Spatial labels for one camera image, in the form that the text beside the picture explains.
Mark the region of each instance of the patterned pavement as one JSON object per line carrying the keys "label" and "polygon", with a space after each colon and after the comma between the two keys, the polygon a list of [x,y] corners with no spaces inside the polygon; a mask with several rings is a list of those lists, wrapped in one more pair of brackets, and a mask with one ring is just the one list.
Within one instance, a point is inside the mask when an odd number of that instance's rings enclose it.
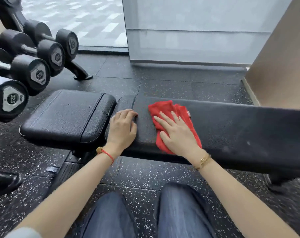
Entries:
{"label": "patterned pavement", "polygon": [[53,36],[74,31],[81,46],[127,47],[122,0],[22,0],[27,19],[46,23]]}

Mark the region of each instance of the red towel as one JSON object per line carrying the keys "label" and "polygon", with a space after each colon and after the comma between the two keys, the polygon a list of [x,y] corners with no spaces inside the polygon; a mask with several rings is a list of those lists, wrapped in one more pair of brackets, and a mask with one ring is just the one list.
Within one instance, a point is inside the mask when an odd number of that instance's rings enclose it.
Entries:
{"label": "red towel", "polygon": [[193,135],[195,136],[196,138],[196,141],[197,141],[197,144],[198,146],[201,148],[202,147],[202,144],[201,144],[201,141],[199,139],[199,136],[197,135],[194,127],[193,127],[193,124],[192,124],[192,121],[190,119],[190,113],[187,111],[186,107],[185,106],[180,106],[179,104],[175,104],[173,105],[173,102],[172,100],[170,101],[161,101],[161,102],[156,102],[154,104],[151,104],[148,106],[148,109],[149,109],[149,112],[150,112],[150,115],[152,117],[152,121],[154,123],[154,126],[157,130],[157,140],[156,140],[156,145],[157,147],[162,150],[162,151],[165,151],[167,152],[168,154],[171,154],[171,155],[174,155],[174,153],[172,151],[170,151],[166,146],[165,144],[163,143],[161,137],[160,137],[160,132],[161,131],[165,131],[166,130],[153,118],[153,116],[157,116],[161,119],[163,119],[163,117],[160,115],[160,112],[162,111],[166,116],[168,116],[170,119],[172,119],[174,121],[174,118],[171,114],[171,111],[174,111],[175,114],[183,119],[183,121],[187,124],[187,126],[190,128],[190,130],[192,131]]}

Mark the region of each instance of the baseboard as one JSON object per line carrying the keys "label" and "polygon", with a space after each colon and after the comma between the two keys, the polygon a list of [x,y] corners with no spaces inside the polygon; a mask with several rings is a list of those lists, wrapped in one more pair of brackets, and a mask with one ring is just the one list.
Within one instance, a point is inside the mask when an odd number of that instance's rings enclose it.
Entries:
{"label": "baseboard", "polygon": [[243,82],[243,85],[245,86],[245,88],[247,90],[247,93],[249,94],[249,96],[250,96],[253,104],[255,106],[261,106],[260,103],[259,103],[259,101],[258,101],[258,99],[257,99],[257,97],[255,96],[255,94],[253,93],[252,89],[250,88],[247,80],[245,79],[245,77],[243,77],[242,82]]}

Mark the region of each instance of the person's right arm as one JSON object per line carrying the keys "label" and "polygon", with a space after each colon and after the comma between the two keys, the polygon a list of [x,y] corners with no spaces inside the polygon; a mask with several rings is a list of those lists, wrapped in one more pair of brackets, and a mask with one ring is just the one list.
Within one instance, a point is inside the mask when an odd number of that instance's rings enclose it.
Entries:
{"label": "person's right arm", "polygon": [[[168,133],[160,133],[165,145],[175,154],[186,158],[194,167],[200,167],[200,160],[208,154],[197,145],[193,133],[184,121],[173,112],[174,120],[160,114],[164,120],[158,117],[155,119]],[[245,238],[299,237],[274,211],[212,158],[209,158],[199,172]]]}

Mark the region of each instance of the brown wall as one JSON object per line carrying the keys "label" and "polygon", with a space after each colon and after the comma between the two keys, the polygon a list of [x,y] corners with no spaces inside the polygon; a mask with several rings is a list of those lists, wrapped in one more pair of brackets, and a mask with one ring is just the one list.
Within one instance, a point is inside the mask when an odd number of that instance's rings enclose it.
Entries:
{"label": "brown wall", "polygon": [[300,108],[300,0],[293,0],[245,76],[261,106]]}

